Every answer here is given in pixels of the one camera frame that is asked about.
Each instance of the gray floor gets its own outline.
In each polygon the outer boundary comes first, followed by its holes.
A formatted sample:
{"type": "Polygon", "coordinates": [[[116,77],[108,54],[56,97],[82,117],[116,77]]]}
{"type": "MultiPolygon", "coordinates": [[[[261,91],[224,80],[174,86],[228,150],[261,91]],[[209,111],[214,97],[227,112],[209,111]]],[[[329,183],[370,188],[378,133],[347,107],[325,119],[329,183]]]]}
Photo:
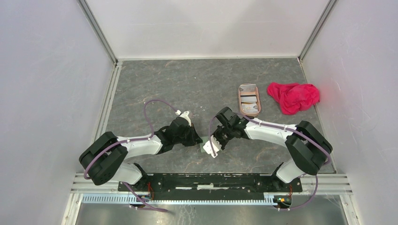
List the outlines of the gray floor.
{"type": "MultiPolygon", "coordinates": [[[[294,196],[293,204],[308,197],[294,196]]],[[[77,225],[347,225],[340,197],[314,198],[301,209],[277,212],[271,206],[247,205],[159,205],[169,213],[136,211],[127,205],[82,204],[77,225]]]]}
{"type": "MultiPolygon", "coordinates": [[[[282,124],[307,120],[320,130],[314,108],[292,116],[283,115],[279,105],[267,95],[271,82],[305,83],[297,59],[125,61],[107,130],[117,136],[148,134],[150,129],[142,113],[144,102],[161,98],[181,111],[190,110],[198,134],[206,136],[209,120],[219,110],[229,106],[238,111],[237,89],[243,83],[255,83],[259,88],[262,107],[259,119],[282,124]]],[[[173,111],[162,103],[149,105],[147,111],[155,129],[175,118],[173,111]]],[[[199,146],[177,145],[167,153],[135,157],[132,162],[139,163],[148,173],[271,173],[289,158],[287,149],[281,146],[235,139],[216,158],[201,153],[199,146]]],[[[322,172],[332,173],[332,166],[323,167],[322,172]]]]}

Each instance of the red cloth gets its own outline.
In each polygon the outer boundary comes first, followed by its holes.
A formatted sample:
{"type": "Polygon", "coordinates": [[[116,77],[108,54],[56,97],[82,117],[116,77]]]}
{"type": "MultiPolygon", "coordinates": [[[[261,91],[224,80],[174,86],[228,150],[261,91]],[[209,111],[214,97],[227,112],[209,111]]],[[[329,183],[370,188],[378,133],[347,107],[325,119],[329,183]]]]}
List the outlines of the red cloth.
{"type": "Polygon", "coordinates": [[[271,83],[267,93],[281,106],[283,114],[294,115],[319,102],[319,90],[312,84],[271,83]]]}

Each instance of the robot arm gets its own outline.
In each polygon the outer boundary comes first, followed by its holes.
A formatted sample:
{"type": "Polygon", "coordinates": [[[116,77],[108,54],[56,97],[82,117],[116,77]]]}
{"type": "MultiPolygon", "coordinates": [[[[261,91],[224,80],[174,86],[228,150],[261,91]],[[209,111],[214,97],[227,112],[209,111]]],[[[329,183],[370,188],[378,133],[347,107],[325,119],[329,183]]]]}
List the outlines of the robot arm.
{"type": "Polygon", "coordinates": [[[204,145],[204,149],[208,154],[216,157],[217,152],[223,150],[229,140],[235,137],[264,140],[281,145],[286,147],[292,156],[292,159],[283,163],[274,172],[276,177],[283,183],[290,183],[294,178],[303,174],[316,175],[327,158],[327,156],[314,145],[310,142],[304,143],[303,141],[305,140],[303,140],[301,136],[286,130],[287,128],[305,134],[322,146],[329,154],[332,151],[330,143],[311,123],[306,121],[302,121],[298,125],[284,125],[253,119],[253,121],[268,125],[262,126],[246,118],[238,117],[238,115],[233,113],[228,107],[218,112],[216,118],[222,123],[222,126],[218,126],[210,137],[216,155],[214,155],[209,141],[204,145]]]}
{"type": "Polygon", "coordinates": [[[135,164],[127,164],[125,160],[145,154],[157,155],[172,150],[175,144],[193,146],[202,143],[191,123],[190,112],[185,111],[175,118],[169,126],[150,135],[140,137],[117,137],[112,132],[105,132],[79,158],[83,168],[105,148],[116,142],[139,139],[140,141],[126,141],[111,148],[91,166],[88,175],[95,185],[102,185],[109,180],[125,181],[136,184],[145,172],[135,164]]]}

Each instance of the white wall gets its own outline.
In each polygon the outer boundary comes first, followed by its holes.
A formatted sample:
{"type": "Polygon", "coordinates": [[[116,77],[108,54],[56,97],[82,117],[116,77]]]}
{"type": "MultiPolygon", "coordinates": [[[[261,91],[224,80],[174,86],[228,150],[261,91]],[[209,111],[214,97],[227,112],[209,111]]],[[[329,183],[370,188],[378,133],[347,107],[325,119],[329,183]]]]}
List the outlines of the white wall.
{"type": "Polygon", "coordinates": [[[398,214],[398,1],[344,0],[304,58],[339,170],[348,174],[364,224],[398,214]]]}
{"type": "Polygon", "coordinates": [[[0,3],[1,224],[60,224],[112,63],[75,0],[0,3]]]}
{"type": "Polygon", "coordinates": [[[118,58],[298,56],[328,0],[87,0],[118,58]]]}

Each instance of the gray marble tabletop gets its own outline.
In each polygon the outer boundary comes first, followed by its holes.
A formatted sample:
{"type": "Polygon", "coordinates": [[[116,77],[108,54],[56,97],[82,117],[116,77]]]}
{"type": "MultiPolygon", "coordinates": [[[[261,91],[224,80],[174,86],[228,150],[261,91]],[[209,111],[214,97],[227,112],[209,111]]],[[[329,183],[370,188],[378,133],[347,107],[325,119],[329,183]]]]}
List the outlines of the gray marble tabletop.
{"type": "MultiPolygon", "coordinates": [[[[306,80],[297,59],[125,61],[107,131],[128,137],[150,133],[143,116],[144,102],[161,98],[182,112],[191,111],[199,136],[206,136],[210,119],[223,107],[238,111],[237,90],[243,83],[255,83],[259,89],[259,119],[282,124],[298,124],[306,120],[321,130],[313,107],[295,115],[283,115],[278,103],[267,95],[271,82],[305,83],[306,80]]],[[[155,130],[176,117],[173,110],[159,102],[150,103],[147,114],[155,130]]],[[[217,125],[215,120],[212,130],[217,125]]],[[[169,152],[134,157],[130,162],[139,163],[148,173],[271,173],[289,159],[287,149],[276,144],[233,139],[216,158],[202,153],[199,145],[176,145],[169,152]]],[[[333,168],[328,165],[321,171],[332,173],[333,168]]]]}

